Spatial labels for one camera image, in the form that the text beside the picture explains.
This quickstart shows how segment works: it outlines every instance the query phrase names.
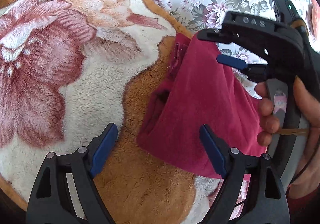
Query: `purple flower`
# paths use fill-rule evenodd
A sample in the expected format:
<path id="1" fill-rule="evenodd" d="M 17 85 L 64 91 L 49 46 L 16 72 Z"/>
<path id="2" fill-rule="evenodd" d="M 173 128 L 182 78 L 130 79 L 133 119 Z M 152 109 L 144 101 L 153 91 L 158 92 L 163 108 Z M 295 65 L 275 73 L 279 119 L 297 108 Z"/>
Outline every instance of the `purple flower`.
<path id="1" fill-rule="evenodd" d="M 172 3 L 170 0 L 153 0 L 158 6 L 163 8 L 165 11 L 170 11 L 172 8 Z"/>
<path id="2" fill-rule="evenodd" d="M 202 22 L 208 28 L 217 28 L 222 25 L 223 19 L 226 15 L 228 8 L 222 4 L 209 4 L 204 9 Z"/>

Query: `fleece blanket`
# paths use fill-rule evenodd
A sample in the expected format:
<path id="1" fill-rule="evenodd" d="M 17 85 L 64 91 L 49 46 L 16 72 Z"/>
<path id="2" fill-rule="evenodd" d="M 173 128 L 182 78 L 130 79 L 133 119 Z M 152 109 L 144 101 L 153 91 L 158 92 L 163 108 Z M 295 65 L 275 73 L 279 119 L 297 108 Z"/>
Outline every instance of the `fleece blanket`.
<path id="1" fill-rule="evenodd" d="M 176 33 L 191 37 L 181 24 L 152 0 L 0 0 L 0 24 L 0 188 L 14 202 L 27 208 L 48 152 L 71 153 L 114 122 L 119 139 L 94 181 L 116 223 L 203 218 L 220 180 L 135 143 Z"/>

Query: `finger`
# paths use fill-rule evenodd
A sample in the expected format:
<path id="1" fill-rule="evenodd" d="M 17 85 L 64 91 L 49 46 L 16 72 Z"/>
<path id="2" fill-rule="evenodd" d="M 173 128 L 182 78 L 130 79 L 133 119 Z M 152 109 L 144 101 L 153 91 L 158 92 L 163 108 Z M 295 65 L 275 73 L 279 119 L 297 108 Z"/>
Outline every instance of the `finger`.
<path id="1" fill-rule="evenodd" d="M 313 127 L 320 127 L 320 103 L 307 91 L 302 80 L 296 77 L 293 84 L 294 100 Z"/>
<path id="2" fill-rule="evenodd" d="M 273 102 L 268 98 L 262 98 L 259 103 L 258 112 L 261 116 L 268 116 L 272 114 L 274 108 Z"/>
<path id="3" fill-rule="evenodd" d="M 257 135 L 257 142 L 259 145 L 263 147 L 267 147 L 268 145 L 270 145 L 271 141 L 272 141 L 272 135 L 268 132 L 260 132 Z"/>
<path id="4" fill-rule="evenodd" d="M 276 133 L 280 127 L 279 119 L 275 116 L 269 115 L 260 118 L 260 126 L 265 132 L 270 134 Z"/>
<path id="5" fill-rule="evenodd" d="M 257 94 L 263 98 L 268 97 L 267 86 L 265 82 L 259 82 L 255 87 L 254 90 Z"/>

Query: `gray handle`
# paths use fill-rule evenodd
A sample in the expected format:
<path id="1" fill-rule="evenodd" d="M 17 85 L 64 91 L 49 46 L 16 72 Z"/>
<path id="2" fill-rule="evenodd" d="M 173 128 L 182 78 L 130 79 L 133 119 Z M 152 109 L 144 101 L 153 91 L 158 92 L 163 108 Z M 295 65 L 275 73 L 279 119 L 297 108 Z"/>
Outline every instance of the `gray handle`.
<path id="1" fill-rule="evenodd" d="M 293 97 L 291 99 L 288 98 L 288 85 L 278 79 L 269 79 L 266 85 L 268 96 L 275 104 L 273 115 L 279 119 L 280 127 L 282 128 L 285 125 L 287 128 L 309 128 L 309 122 L 296 108 Z M 305 136 L 280 136 L 279 134 L 272 136 L 267 153 L 273 158 L 273 163 L 280 175 L 284 190 L 287 190 L 295 174 L 306 142 L 307 138 Z"/>

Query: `red sleeve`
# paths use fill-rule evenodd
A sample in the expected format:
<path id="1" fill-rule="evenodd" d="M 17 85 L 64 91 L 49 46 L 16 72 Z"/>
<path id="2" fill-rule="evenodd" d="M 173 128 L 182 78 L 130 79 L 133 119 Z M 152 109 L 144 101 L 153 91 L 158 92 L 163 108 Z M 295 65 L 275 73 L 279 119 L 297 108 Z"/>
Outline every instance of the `red sleeve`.
<path id="1" fill-rule="evenodd" d="M 299 199 L 291 199 L 287 197 L 290 214 L 305 208 L 307 204 L 316 196 L 317 192 L 318 189 L 315 189 L 313 192 Z"/>

